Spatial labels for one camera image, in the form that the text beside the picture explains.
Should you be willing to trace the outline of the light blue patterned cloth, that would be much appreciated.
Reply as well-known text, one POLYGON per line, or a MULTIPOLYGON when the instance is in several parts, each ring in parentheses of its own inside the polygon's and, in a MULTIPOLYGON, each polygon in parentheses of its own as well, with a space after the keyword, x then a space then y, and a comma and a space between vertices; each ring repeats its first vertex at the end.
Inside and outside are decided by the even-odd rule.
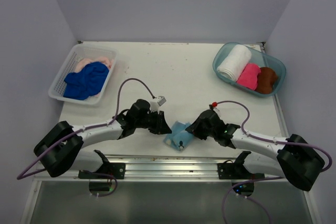
POLYGON ((163 143, 176 151, 184 151, 194 139, 194 136, 186 131, 189 126, 190 123, 176 121, 171 127, 172 133, 166 135, 163 143))

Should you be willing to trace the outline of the pink cloth in basket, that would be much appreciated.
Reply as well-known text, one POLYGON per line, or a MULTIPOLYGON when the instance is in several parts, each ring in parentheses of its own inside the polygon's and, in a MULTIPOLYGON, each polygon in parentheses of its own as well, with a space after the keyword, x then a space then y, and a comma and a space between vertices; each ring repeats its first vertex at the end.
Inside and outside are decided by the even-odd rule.
POLYGON ((86 65, 88 65, 90 63, 93 63, 93 62, 100 62, 100 63, 104 64, 108 69, 111 69, 114 60, 109 59, 109 58, 104 57, 104 56, 98 57, 96 59, 85 58, 85 59, 82 59, 78 62, 78 64, 75 67, 74 72, 75 73, 80 72, 86 65))

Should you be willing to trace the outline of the pink rolled towel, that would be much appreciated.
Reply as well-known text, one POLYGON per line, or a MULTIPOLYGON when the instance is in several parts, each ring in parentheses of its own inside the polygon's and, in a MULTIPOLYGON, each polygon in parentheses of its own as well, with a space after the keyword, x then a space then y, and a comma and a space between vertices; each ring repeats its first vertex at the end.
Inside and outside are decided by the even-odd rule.
POLYGON ((261 69, 257 64, 248 63, 236 82, 243 87, 256 90, 258 75, 260 73, 261 69))

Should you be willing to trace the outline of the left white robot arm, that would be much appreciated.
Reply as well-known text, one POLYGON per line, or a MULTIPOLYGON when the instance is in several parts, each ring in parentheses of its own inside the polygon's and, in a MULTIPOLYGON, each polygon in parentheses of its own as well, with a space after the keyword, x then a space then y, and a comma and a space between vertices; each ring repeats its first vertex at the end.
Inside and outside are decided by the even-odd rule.
POLYGON ((160 107, 165 97, 148 102, 138 99, 132 106, 120 112, 112 122, 100 124, 70 125, 57 123, 35 146, 34 154, 51 177, 58 177, 69 170, 77 170, 80 178, 104 178, 113 174, 112 164, 99 150, 85 151, 85 147, 110 140, 121 140, 136 129, 147 129, 155 135, 170 134, 164 112, 160 107))

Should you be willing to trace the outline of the brown rolled towel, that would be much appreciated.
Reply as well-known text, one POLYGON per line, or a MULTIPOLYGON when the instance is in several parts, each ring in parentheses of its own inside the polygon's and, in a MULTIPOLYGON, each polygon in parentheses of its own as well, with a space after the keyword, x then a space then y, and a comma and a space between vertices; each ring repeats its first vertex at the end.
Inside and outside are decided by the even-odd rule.
POLYGON ((273 85, 277 81, 278 76, 275 71, 268 67, 261 67, 257 76, 256 92, 261 94, 270 94, 273 91, 273 85))

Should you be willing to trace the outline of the teal transparent plastic bin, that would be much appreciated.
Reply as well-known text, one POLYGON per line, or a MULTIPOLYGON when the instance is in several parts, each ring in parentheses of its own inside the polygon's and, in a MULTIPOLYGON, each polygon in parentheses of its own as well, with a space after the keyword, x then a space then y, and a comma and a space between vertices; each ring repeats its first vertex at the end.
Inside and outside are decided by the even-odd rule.
POLYGON ((218 53, 216 54, 213 60, 212 67, 217 77, 221 79, 222 81, 232 85, 235 88, 238 88, 240 90, 243 90, 247 93, 253 94, 261 98, 270 97, 270 96, 275 95, 281 88, 283 81, 285 79, 285 76, 286 76, 286 67, 280 60, 270 55, 267 55, 263 52, 260 52, 256 49, 253 49, 251 47, 237 43, 237 42, 229 42, 223 45, 221 49, 218 51, 218 53), (251 63, 255 63, 259 67, 268 67, 275 72, 278 79, 271 86, 272 91, 269 94, 262 94, 257 91, 253 91, 247 87, 243 87, 242 85, 238 84, 236 81, 231 80, 229 77, 222 75, 220 71, 217 69, 220 66, 220 64, 229 56, 229 54, 231 53, 231 51, 234 49, 235 46, 244 46, 251 53, 251 59, 250 59, 251 63))

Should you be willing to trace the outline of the white towel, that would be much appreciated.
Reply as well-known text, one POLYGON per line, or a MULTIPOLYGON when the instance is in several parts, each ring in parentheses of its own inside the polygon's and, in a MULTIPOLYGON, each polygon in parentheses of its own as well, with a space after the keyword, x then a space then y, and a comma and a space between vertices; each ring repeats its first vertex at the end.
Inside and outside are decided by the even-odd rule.
POLYGON ((236 82, 251 59, 251 51, 244 45, 235 45, 216 68, 222 76, 236 82))

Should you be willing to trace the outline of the aluminium mounting rail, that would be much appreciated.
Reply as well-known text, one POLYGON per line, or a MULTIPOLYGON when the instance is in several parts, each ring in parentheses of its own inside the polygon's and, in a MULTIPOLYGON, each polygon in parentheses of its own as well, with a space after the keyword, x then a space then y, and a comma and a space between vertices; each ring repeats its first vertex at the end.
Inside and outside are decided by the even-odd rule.
POLYGON ((34 179, 93 179, 90 175, 101 169, 103 174, 122 179, 226 179, 244 180, 285 175, 277 161, 255 153, 249 153, 240 162, 236 157, 126 157, 109 156, 103 161, 98 154, 87 153, 78 157, 70 168, 61 166, 61 174, 55 177, 47 171, 33 176, 34 179))

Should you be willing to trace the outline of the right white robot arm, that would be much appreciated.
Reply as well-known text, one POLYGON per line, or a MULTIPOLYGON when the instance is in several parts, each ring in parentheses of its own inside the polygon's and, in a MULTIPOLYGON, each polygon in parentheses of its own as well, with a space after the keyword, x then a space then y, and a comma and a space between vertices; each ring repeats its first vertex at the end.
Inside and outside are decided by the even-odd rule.
POLYGON ((224 123, 211 109, 202 112, 186 128, 194 137, 213 138, 219 145, 242 152, 232 162, 219 165, 221 179, 259 179, 265 175, 285 178, 303 191, 310 191, 325 162, 299 135, 275 137, 263 141, 264 135, 252 137, 237 124, 224 123))

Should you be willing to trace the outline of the dark blue cloth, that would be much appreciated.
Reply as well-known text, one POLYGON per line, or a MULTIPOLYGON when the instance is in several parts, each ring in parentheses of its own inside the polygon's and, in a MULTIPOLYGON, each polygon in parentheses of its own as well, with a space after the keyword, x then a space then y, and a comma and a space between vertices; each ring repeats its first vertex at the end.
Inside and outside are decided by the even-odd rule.
POLYGON ((102 90, 109 69, 100 62, 86 65, 80 72, 71 72, 66 75, 66 88, 63 97, 85 100, 97 95, 102 90))

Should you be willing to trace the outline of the white plastic laundry basket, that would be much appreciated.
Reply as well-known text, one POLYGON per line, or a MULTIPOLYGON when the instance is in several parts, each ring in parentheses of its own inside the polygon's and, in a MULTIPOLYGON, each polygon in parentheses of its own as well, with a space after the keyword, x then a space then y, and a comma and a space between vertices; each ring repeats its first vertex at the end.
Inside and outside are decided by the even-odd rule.
POLYGON ((52 82, 49 96, 81 105, 98 104, 118 55, 113 48, 84 44, 74 46, 52 82))

